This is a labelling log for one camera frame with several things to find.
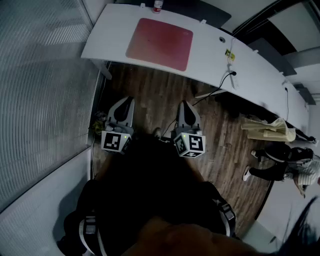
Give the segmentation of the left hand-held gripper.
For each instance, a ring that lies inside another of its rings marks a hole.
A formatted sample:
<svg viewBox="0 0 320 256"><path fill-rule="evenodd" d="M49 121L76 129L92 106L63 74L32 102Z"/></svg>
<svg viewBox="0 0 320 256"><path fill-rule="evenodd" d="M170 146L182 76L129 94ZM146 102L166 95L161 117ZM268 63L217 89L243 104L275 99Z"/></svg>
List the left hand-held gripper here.
<svg viewBox="0 0 320 256"><path fill-rule="evenodd" d="M101 132L101 149L124 155L132 143L135 99L127 96L116 102L107 115L105 130Z"/></svg>

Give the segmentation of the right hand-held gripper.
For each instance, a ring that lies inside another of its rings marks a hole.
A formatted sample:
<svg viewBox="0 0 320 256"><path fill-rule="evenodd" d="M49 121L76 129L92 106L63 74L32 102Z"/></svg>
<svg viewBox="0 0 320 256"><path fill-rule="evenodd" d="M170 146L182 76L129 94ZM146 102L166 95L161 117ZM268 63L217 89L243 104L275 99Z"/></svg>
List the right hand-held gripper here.
<svg viewBox="0 0 320 256"><path fill-rule="evenodd" d="M197 158L206 151L206 137L200 128L200 116L186 100L177 110L177 125L173 130L173 143L180 157Z"/></svg>

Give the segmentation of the red mouse pad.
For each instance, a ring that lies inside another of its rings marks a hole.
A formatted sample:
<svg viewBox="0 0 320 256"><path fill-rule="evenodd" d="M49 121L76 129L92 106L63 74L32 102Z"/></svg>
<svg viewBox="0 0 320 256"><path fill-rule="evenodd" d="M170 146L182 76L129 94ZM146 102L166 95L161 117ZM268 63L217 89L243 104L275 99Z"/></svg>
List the red mouse pad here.
<svg viewBox="0 0 320 256"><path fill-rule="evenodd" d="M194 33L188 29L141 18L126 50L126 57L178 71L186 71Z"/></svg>

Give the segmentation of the person's right forearm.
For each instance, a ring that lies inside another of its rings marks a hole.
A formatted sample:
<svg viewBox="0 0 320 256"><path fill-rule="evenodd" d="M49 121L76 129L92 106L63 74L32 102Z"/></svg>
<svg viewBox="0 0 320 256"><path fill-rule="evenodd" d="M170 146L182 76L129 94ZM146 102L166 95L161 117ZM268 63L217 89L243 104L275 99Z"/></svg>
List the person's right forearm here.
<svg viewBox="0 0 320 256"><path fill-rule="evenodd" d="M185 161L187 162L188 166L190 167L194 179L199 183L205 182L205 179L203 178L202 174L200 173L200 171L198 169L196 159L195 158L186 158Z"/></svg>

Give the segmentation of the dark floor clutter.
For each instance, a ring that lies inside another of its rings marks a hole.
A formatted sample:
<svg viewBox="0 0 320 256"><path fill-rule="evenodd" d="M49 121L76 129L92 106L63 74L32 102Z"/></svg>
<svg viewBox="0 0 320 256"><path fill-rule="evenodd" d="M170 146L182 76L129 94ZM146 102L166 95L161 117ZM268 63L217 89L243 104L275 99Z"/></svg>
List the dark floor clutter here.
<svg viewBox="0 0 320 256"><path fill-rule="evenodd" d="M107 117L107 114L103 111L97 111L95 113L91 128L96 135L102 135L102 131L105 130L105 123L107 121Z"/></svg>

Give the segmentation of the white desk leg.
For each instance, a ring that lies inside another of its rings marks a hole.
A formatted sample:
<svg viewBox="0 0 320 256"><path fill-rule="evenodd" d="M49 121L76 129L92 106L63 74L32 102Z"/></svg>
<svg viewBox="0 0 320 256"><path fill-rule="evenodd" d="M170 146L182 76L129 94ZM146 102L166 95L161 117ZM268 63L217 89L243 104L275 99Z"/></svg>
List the white desk leg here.
<svg viewBox="0 0 320 256"><path fill-rule="evenodd" d="M106 67L105 61L96 60L95 65L107 80L112 80L112 74L110 73L109 69Z"/></svg>

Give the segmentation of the white power strip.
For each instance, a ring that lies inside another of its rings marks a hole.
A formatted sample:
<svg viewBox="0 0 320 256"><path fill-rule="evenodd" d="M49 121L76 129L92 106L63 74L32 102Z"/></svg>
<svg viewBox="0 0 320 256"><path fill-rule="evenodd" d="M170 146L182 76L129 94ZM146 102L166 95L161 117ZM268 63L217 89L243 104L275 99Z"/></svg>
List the white power strip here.
<svg viewBox="0 0 320 256"><path fill-rule="evenodd" d="M227 68L228 68L228 72L230 73L231 85L234 90L237 90L239 88L237 72L231 63L227 64Z"/></svg>

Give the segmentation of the person's black clothing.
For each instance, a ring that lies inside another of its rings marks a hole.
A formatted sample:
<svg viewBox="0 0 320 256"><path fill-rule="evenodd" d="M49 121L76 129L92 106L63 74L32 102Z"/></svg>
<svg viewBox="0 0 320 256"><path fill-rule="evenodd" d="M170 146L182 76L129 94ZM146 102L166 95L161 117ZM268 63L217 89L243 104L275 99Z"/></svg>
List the person's black clothing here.
<svg viewBox="0 0 320 256"><path fill-rule="evenodd" d="M154 217L235 236L236 216L216 187L196 181L172 143L145 134L125 154L112 157L101 180L85 184L57 246L65 256L89 250L97 256L121 256Z"/></svg>

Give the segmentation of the beige cloth bag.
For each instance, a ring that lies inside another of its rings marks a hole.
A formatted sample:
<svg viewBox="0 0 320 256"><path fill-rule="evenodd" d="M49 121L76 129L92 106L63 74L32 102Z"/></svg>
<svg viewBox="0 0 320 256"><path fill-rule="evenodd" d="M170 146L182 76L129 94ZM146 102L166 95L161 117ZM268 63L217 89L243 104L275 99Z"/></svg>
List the beige cloth bag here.
<svg viewBox="0 0 320 256"><path fill-rule="evenodd" d="M263 132L266 141L293 142L296 139L296 129L289 128L283 118L278 118L266 126Z"/></svg>

